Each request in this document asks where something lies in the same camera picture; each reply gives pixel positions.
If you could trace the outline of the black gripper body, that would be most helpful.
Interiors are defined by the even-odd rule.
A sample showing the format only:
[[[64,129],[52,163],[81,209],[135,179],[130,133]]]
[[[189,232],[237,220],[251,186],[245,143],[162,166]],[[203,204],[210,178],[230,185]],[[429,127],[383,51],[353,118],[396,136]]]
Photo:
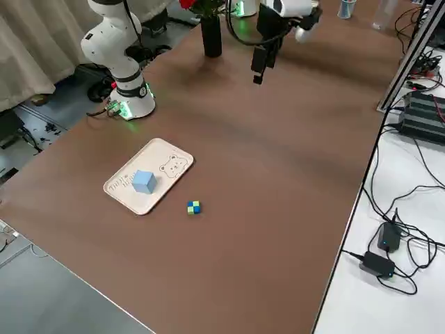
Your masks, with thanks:
[[[289,32],[289,21],[289,18],[281,17],[272,8],[260,3],[257,31],[261,35],[261,44],[256,48],[281,49],[283,38]]]

